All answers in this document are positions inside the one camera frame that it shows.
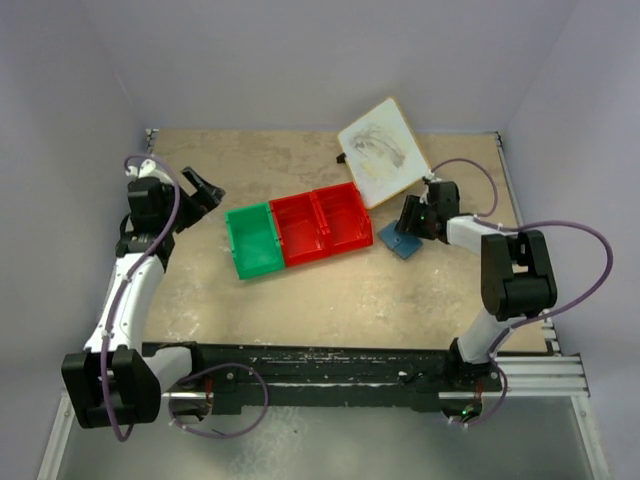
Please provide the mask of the blue card holder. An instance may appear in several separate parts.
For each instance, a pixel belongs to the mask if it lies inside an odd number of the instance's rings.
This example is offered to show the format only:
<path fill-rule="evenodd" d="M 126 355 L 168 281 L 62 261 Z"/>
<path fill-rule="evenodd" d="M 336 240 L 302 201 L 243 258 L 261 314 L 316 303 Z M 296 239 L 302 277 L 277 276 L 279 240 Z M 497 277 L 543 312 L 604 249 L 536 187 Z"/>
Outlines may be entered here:
<path fill-rule="evenodd" d="M 398 232 L 395 229 L 396 225 L 396 220 L 391 221 L 378 231 L 377 236 L 392 253 L 402 260 L 407 260 L 422 248 L 423 241 L 418 237 Z"/>

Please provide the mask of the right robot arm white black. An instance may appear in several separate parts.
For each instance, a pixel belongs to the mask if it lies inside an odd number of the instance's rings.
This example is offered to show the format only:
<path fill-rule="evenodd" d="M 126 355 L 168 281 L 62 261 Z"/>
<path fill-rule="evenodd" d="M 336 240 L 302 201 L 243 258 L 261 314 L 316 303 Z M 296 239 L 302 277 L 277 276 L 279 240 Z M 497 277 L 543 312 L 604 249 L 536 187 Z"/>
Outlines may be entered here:
<path fill-rule="evenodd" d="M 460 194 L 452 181 L 427 185 L 408 195 L 395 226 L 399 234 L 438 240 L 480 257 L 483 309 L 468 330 L 454 339 L 444 367 L 446 383 L 467 391 L 491 370 L 497 350 L 517 328 L 557 301 L 557 286 L 545 237 L 538 230 L 508 232 L 460 211 Z"/>

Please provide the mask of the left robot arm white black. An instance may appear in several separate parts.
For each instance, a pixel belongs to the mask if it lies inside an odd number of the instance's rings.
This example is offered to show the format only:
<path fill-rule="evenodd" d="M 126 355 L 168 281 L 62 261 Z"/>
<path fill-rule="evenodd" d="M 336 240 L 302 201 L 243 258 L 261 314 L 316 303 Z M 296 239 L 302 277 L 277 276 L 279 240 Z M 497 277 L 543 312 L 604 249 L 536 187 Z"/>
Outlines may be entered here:
<path fill-rule="evenodd" d="M 225 192 L 185 167 L 194 187 L 187 194 L 176 177 L 152 160 L 129 167 L 129 212 L 119 226 L 115 264 L 100 319 L 78 353 L 68 354 L 61 374 L 76 418 L 85 429 L 151 423 L 161 396 L 174 385 L 202 387 L 206 369 L 194 342 L 142 354 L 142 337 L 155 292 L 168 268 L 175 237 L 217 208 Z"/>

